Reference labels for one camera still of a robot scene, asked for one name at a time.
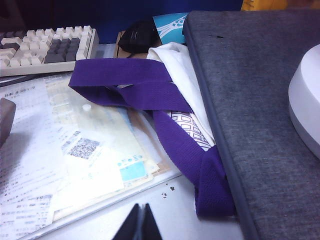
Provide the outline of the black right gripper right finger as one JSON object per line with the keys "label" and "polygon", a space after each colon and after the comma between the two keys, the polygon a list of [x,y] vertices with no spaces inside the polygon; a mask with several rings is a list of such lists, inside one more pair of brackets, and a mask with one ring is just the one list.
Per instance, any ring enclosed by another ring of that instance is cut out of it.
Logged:
{"label": "black right gripper right finger", "polygon": [[162,240],[159,228],[157,226],[154,215],[148,203],[144,207],[143,239]]}

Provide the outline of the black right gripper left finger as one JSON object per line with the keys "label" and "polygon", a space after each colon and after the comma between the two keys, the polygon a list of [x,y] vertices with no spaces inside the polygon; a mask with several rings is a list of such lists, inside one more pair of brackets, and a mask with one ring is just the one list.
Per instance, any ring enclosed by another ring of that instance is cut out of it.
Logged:
{"label": "black right gripper left finger", "polygon": [[142,240],[144,217],[144,208],[136,203],[113,237],[113,240]]}

